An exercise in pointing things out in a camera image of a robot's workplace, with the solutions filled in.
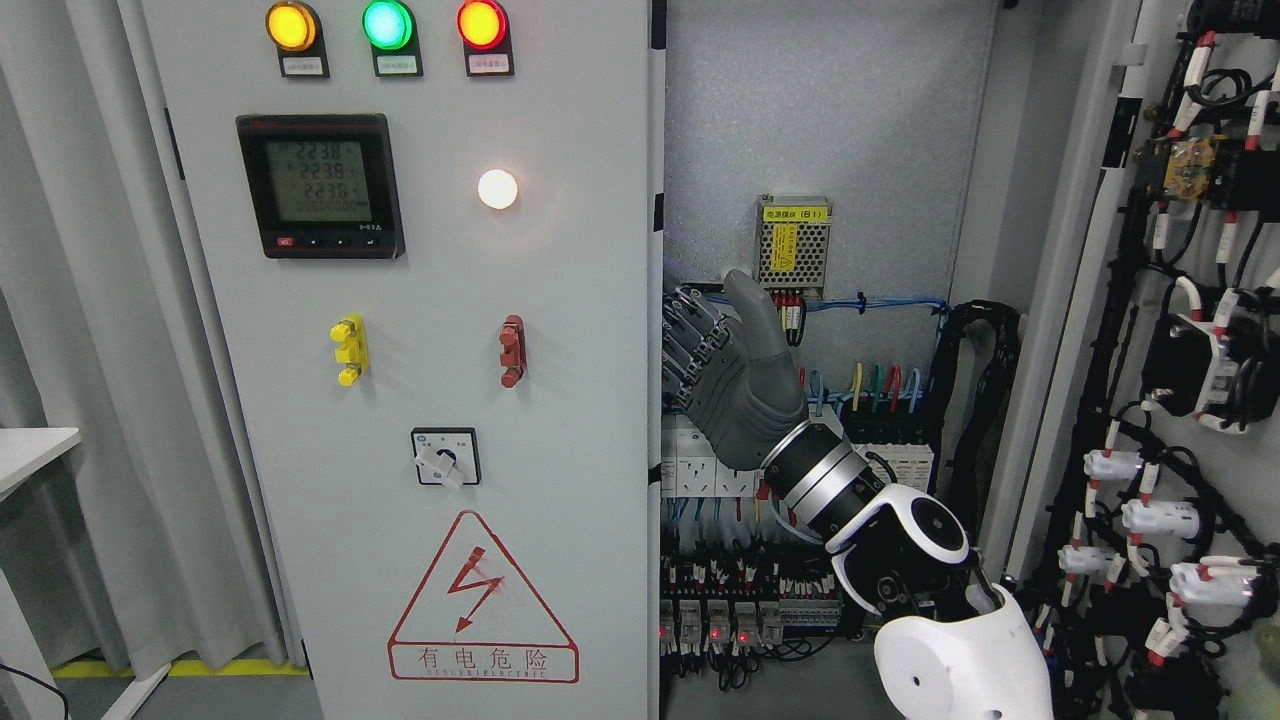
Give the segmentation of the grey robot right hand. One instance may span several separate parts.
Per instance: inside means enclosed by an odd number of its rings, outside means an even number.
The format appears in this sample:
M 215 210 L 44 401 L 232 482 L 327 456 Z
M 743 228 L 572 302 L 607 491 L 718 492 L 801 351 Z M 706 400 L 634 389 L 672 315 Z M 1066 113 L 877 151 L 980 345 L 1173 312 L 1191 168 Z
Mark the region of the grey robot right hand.
M 664 293 L 662 392 L 684 410 L 727 468 L 756 470 L 808 418 L 772 297 L 731 270 L 724 315 L 694 290 Z

